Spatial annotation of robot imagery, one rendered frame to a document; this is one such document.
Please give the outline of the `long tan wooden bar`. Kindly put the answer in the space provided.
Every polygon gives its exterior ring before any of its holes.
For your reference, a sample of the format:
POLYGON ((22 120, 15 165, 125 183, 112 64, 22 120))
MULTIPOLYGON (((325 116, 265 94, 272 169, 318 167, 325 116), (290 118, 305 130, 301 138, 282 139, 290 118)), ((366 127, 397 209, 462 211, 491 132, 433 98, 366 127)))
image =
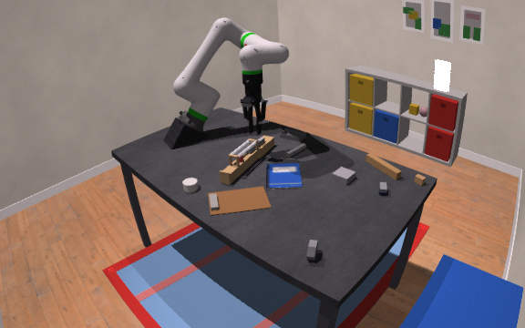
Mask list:
POLYGON ((395 168, 372 153, 366 155, 365 161, 395 180, 401 178, 401 170, 395 168))

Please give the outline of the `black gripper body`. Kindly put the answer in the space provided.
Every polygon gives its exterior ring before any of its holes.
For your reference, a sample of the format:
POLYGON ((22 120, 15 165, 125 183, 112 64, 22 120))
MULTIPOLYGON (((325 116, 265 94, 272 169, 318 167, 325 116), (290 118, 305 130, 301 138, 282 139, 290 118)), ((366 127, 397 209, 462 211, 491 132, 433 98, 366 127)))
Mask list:
MULTIPOLYGON (((244 85, 245 86, 245 85, 244 85)), ((262 84, 257 86, 245 86, 245 96, 256 96, 256 104, 259 105, 262 100, 262 84), (257 96, 258 95, 258 96, 257 96)))

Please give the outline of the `white short cylinder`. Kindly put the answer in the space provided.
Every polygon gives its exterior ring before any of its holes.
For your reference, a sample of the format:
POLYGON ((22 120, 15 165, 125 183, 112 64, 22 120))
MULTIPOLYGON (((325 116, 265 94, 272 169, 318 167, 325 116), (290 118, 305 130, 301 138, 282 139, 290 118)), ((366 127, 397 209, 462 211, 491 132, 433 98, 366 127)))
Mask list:
POLYGON ((195 192, 198 190, 198 181, 195 178, 185 179, 183 182, 183 188, 186 192, 195 192))

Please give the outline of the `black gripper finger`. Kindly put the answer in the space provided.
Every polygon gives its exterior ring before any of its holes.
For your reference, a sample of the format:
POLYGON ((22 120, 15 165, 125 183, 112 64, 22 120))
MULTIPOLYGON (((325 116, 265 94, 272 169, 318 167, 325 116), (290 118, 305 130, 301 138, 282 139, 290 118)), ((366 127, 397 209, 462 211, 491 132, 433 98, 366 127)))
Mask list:
POLYGON ((256 112, 256 118, 257 118, 257 135, 260 135, 262 133, 261 123, 263 123, 263 120, 265 119, 265 110, 266 110, 266 104, 267 100, 262 99, 262 109, 260 110, 260 104, 257 106, 256 102, 254 103, 255 112, 256 112))
POLYGON ((243 110, 243 115, 244 115, 244 118, 247 119, 247 122, 249 122, 249 132, 250 134, 253 133, 253 117, 252 117, 252 110, 253 110, 253 106, 251 106, 250 108, 244 108, 242 107, 242 110, 243 110))

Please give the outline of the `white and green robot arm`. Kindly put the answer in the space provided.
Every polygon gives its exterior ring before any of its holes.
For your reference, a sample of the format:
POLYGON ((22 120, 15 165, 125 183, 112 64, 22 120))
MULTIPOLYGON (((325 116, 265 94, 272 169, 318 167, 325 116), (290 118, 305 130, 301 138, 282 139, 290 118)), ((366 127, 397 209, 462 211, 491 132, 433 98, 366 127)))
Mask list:
POLYGON ((221 97, 216 89, 200 82, 200 78, 214 54, 227 40, 242 48, 240 60, 242 83, 245 86, 262 84, 263 65, 281 64, 289 56, 288 48, 281 43, 264 40, 229 18, 216 20, 201 47, 173 85, 176 95, 191 102, 189 111, 180 111, 179 119, 199 132, 203 131, 205 121, 221 97))

